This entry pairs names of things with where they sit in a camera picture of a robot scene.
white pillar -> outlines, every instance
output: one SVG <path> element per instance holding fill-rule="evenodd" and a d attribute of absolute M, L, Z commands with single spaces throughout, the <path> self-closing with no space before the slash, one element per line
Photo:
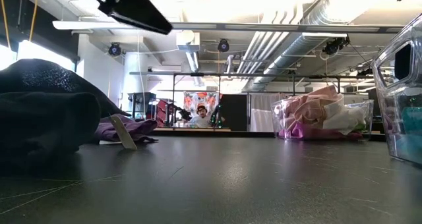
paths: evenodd
<path fill-rule="evenodd" d="M 148 78 L 146 75 L 130 75 L 130 72 L 147 72 L 148 56 L 138 52 L 128 52 L 125 55 L 125 76 L 123 79 L 123 104 L 124 111 L 130 111 L 128 93 L 147 92 Z"/>

dark gray table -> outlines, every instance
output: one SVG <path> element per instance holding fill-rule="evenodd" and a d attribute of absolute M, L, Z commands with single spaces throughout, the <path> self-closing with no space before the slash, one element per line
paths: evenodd
<path fill-rule="evenodd" d="M 0 178 L 0 223 L 422 223 L 421 207 L 422 170 L 376 142 L 161 137 Z"/>

person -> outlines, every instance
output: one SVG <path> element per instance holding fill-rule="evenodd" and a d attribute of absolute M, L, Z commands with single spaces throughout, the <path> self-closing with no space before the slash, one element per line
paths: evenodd
<path fill-rule="evenodd" d="M 196 109 L 196 113 L 198 116 L 193 117 L 189 122 L 195 124 L 199 128 L 209 128 L 212 126 L 211 124 L 211 116 L 208 114 L 205 106 L 199 105 Z"/>

clear plastic bin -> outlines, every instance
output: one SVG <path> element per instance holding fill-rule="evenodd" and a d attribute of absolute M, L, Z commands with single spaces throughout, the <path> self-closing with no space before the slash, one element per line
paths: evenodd
<path fill-rule="evenodd" d="M 343 105 L 343 95 L 338 101 L 325 105 L 314 123 L 297 120 L 298 107 L 292 106 L 292 98 L 272 104 L 274 134 L 283 139 L 366 140 L 371 135 L 373 100 Z"/>
<path fill-rule="evenodd" d="M 390 155 L 422 164 L 422 15 L 372 63 Z"/>

white tag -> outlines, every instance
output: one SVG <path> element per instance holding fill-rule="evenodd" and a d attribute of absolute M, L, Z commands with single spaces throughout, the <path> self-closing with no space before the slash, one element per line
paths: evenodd
<path fill-rule="evenodd" d="M 121 119 L 115 115 L 110 117 L 111 124 L 116 130 L 117 135 L 120 138 L 121 143 L 126 149 L 138 150 L 137 146 L 133 142 L 131 135 L 127 132 L 125 125 Z"/>

